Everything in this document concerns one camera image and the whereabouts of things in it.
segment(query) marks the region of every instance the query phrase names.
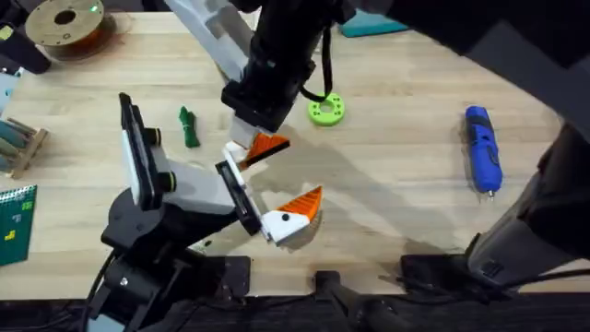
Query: green ring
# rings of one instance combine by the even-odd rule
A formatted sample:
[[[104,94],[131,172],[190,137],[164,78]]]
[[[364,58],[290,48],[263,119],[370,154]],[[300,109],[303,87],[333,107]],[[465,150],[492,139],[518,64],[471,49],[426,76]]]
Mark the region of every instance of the green ring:
[[[330,104],[332,112],[322,112],[322,104]],[[330,93],[324,102],[311,101],[307,106],[307,113],[316,125],[330,126],[339,123],[344,117],[344,101],[337,94]]]

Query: green circuit board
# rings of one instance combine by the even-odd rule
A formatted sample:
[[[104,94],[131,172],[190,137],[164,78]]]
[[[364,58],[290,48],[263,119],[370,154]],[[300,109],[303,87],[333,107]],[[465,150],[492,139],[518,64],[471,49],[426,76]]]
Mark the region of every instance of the green circuit board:
[[[27,260],[37,185],[0,193],[0,266]]]

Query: filament spool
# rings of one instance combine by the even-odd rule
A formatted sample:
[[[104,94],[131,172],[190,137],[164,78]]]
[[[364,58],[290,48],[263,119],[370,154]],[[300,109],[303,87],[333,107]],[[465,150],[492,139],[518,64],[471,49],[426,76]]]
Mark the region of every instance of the filament spool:
[[[47,0],[30,13],[25,30],[52,58],[79,60],[108,45],[116,22],[100,0]]]

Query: green 3d printed part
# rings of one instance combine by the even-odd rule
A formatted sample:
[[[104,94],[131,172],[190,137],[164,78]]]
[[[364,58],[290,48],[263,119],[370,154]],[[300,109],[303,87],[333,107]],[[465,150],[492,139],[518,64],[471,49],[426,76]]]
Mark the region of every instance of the green 3d printed part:
[[[310,102],[307,112],[316,125],[335,125],[344,117],[344,101],[337,94],[330,93],[324,102]]]
[[[201,142],[199,142],[199,139],[196,137],[196,116],[192,112],[188,112],[186,107],[183,106],[178,118],[183,124],[184,145],[187,148],[200,147]]]

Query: wooden tabletop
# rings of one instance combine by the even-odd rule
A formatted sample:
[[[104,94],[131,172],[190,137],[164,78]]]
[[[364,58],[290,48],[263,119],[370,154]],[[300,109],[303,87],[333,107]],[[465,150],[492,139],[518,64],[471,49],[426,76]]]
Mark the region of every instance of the wooden tabletop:
[[[5,111],[51,134],[22,180],[0,180],[3,188],[39,185],[29,260],[0,267],[0,299],[88,293],[109,252],[100,242],[109,207],[126,187],[119,92],[161,128],[170,158],[211,170],[222,160],[232,111],[219,100],[223,80],[207,53],[171,13],[117,18],[125,33],[110,48],[25,75]],[[280,130],[291,148],[245,174],[263,209],[322,184],[319,226],[280,248],[239,223],[211,237],[208,254],[253,259],[252,295],[308,293],[318,269],[337,269],[357,291],[400,292],[399,257],[462,252],[519,196],[560,127],[540,102],[416,32],[336,34],[332,60],[343,122],[314,126],[300,98]],[[321,70],[308,88],[322,89]],[[487,107],[496,128],[505,177],[493,203],[480,202],[466,179],[460,134],[471,104]],[[183,145],[183,105],[198,118],[201,148]],[[590,291],[590,283],[529,289]]]

